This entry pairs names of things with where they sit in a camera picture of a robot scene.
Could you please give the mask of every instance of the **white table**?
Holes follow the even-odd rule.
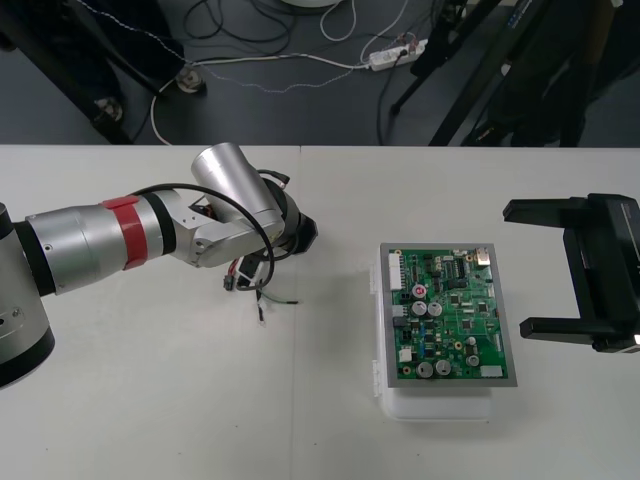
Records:
[[[200,150],[3,147],[0,200],[17,221],[190,181]],[[46,298],[56,349],[0,392],[2,478],[637,477],[640,357],[519,337],[526,317],[577,307],[562,232],[501,212],[512,198],[640,198],[640,152],[244,150],[291,175],[318,223],[273,287],[304,303],[273,307],[260,327],[252,295],[222,290],[221,268],[172,258]],[[519,387],[494,391],[489,424],[401,424],[375,403],[369,265],[384,241],[495,243]]]

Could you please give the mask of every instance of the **green circuit board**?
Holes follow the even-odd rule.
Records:
[[[389,254],[397,378],[508,378],[488,250]]]

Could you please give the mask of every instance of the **connector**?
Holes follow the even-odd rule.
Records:
[[[235,278],[233,277],[233,275],[225,275],[222,286],[227,292],[233,292],[234,283],[235,283]]]

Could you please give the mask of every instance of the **power strip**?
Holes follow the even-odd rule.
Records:
[[[374,72],[379,72],[380,70],[386,70],[388,68],[393,67],[396,64],[396,60],[398,60],[398,65],[404,65],[406,63],[415,62],[416,59],[424,53],[425,46],[427,45],[428,39],[420,40],[416,50],[414,52],[409,53],[409,55],[405,55],[404,57],[398,60],[400,53],[402,51],[408,50],[409,47],[395,47],[390,48],[389,50],[383,50],[381,52],[374,52],[369,55],[369,67]]]

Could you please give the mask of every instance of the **floor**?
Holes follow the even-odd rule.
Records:
[[[161,5],[176,36],[184,36],[181,0],[162,0]],[[333,45],[320,55],[352,64],[366,42],[366,33],[376,33],[390,23],[400,2],[362,0],[357,2],[358,23],[354,39]],[[245,35],[272,35],[274,24],[255,14],[247,1],[224,2],[225,26]],[[393,32],[403,32],[416,19],[425,17],[430,2],[411,0],[409,8]],[[465,44],[458,55],[435,72],[405,106],[388,138],[393,145],[426,145],[446,115],[470,73],[482,58],[509,9],[494,12]],[[203,15],[194,17],[193,30],[210,29]],[[327,30],[334,35],[347,31],[351,12],[345,5],[327,19]],[[421,37],[428,28],[425,26]],[[237,56],[238,43],[225,37],[211,45],[187,47],[191,59],[211,56]],[[388,40],[375,44],[384,47]],[[318,17],[302,17],[287,52],[307,52],[328,42],[318,28]],[[0,143],[4,144],[105,144],[87,120],[21,53],[0,52]],[[292,59],[209,67],[217,76],[241,83],[259,83],[267,89],[281,90],[293,84],[323,84],[322,88],[293,88],[285,94],[264,93],[241,87],[232,81],[207,76],[204,96],[188,96],[171,87],[157,103],[158,130],[172,144],[214,144],[224,141],[242,145],[375,145],[376,103],[388,79],[387,72],[339,69],[320,62]],[[408,67],[398,69],[384,102],[388,106],[412,82]],[[133,135],[145,119],[150,95],[128,78],[121,79],[127,94],[125,130]],[[581,145],[585,147],[638,147],[640,117],[640,76],[616,85],[588,112]],[[471,129],[484,101],[479,102],[462,125],[451,145],[458,145]],[[138,144],[158,144],[150,123],[140,133]]]

